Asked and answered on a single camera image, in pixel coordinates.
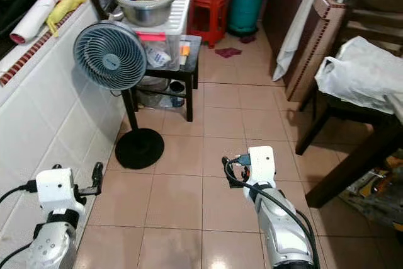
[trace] tiled wall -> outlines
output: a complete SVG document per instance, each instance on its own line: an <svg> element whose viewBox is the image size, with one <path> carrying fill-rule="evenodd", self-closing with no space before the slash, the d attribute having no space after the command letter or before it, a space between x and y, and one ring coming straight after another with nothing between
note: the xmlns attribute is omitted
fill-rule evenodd
<svg viewBox="0 0 403 269"><path fill-rule="evenodd" d="M105 164L122 121L121 98L99 89L74 67L78 33L96 21L86 2L63 25L65 31L0 107L0 194L60 163L75 182L91 185L95 162ZM94 198L86 208L91 209ZM32 240L45 222L36 193L14 193L0 205L0 260ZM84 229L81 223L79 237ZM24 268L20 253L5 268Z"/></svg>

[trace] round fan base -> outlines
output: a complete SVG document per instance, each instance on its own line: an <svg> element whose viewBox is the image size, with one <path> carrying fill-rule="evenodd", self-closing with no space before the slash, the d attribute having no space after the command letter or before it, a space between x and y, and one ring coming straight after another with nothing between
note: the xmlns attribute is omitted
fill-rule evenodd
<svg viewBox="0 0 403 269"><path fill-rule="evenodd" d="M152 129L135 129L116 144L115 154L124 168L142 169L154 164L164 152L164 140Z"/></svg>

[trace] white plastic bag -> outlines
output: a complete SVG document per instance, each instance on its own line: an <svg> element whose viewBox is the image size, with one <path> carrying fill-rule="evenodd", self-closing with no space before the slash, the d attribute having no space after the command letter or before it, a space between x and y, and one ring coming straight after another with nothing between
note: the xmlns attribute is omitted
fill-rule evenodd
<svg viewBox="0 0 403 269"><path fill-rule="evenodd" d="M393 113L383 96L403 93L403 59L358 36L342 45L336 58L322 61L315 80L323 93Z"/></svg>

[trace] fan pole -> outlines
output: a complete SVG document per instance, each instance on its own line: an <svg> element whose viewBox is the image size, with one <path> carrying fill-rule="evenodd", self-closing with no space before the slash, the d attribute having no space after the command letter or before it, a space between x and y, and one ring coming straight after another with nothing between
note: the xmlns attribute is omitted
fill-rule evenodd
<svg viewBox="0 0 403 269"><path fill-rule="evenodd" d="M125 108L128 116L128 121L130 122L130 126L132 130L136 130L139 128L139 126L137 125L137 119L134 114L133 101L132 97L130 96L130 91L128 89L124 89L122 91L122 98L123 102L125 103Z"/></svg>

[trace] black side table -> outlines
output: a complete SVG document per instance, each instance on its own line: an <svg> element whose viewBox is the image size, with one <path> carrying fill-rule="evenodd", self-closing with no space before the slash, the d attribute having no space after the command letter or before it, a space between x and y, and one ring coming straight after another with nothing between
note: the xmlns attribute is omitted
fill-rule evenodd
<svg viewBox="0 0 403 269"><path fill-rule="evenodd" d="M131 95L133 99L133 105L135 111L139 110L137 106L136 90L145 91L148 93L166 94L168 96L177 96L186 99L186 120L189 122L193 121L193 94L192 88L197 89L198 87L198 56L200 51L200 45L202 43L202 38L199 36L189 36L182 35L181 40L190 42L190 54L184 65L181 65L178 71L167 71L161 69L148 69L145 72L146 76L173 79L184 81L185 94L172 93L170 91L158 91L153 89L143 89L143 88L131 88Z"/></svg>

